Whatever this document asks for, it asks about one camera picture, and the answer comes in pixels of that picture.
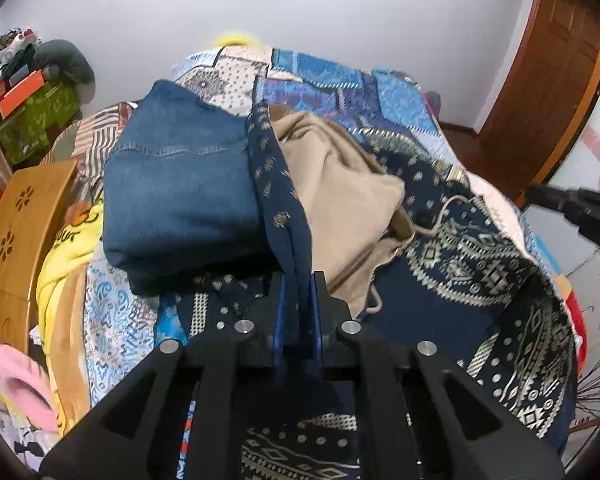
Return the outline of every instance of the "metal bolt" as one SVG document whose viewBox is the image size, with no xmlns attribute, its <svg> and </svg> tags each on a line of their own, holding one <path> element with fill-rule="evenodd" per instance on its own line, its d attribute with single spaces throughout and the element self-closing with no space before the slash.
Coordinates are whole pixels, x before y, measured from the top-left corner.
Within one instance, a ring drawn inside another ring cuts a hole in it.
<svg viewBox="0 0 600 480">
<path fill-rule="evenodd" d="M 180 347 L 177 339 L 165 339 L 160 343 L 160 352 L 163 354 L 173 354 Z"/>
<path fill-rule="evenodd" d="M 254 327 L 255 325 L 251 319 L 241 319 L 240 321 L 236 321 L 234 325 L 235 331 L 241 334 L 248 334 Z"/>
<path fill-rule="evenodd" d="M 347 334 L 357 334 L 358 332 L 360 332 L 360 330 L 362 330 L 362 327 L 360 326 L 360 323 L 358 323 L 357 321 L 345 321 L 340 328 L 342 329 L 343 332 L 346 332 Z"/>
<path fill-rule="evenodd" d="M 436 346 L 436 344 L 432 343 L 431 341 L 420 341 L 416 348 L 418 349 L 418 352 L 420 352 L 422 355 L 427 356 L 433 355 L 438 351 L 438 347 Z"/>
</svg>

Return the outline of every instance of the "yellow object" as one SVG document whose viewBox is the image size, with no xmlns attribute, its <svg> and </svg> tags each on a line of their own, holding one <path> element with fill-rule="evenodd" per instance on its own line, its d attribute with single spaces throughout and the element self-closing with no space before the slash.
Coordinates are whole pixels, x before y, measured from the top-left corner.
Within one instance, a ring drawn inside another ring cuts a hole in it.
<svg viewBox="0 0 600 480">
<path fill-rule="evenodd" d="M 251 45 L 260 42 L 244 32 L 228 32 L 216 40 L 213 46 Z"/>
<path fill-rule="evenodd" d="M 89 211 L 77 216 L 57 235 L 38 276 L 36 300 L 43 350 L 48 354 L 56 307 L 64 279 L 76 267 L 88 264 L 102 235 L 104 202 L 98 200 Z"/>
</svg>

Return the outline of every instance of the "brown door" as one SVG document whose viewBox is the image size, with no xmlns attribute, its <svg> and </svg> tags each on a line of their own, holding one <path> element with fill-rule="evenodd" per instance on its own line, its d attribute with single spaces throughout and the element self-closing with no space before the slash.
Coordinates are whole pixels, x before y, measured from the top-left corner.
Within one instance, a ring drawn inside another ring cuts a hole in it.
<svg viewBox="0 0 600 480">
<path fill-rule="evenodd" d="M 478 137 L 493 173 L 483 176 L 510 198 L 555 155 L 586 98 L 599 51 L 600 19 L 586 6 L 534 1 L 512 69 Z"/>
</svg>

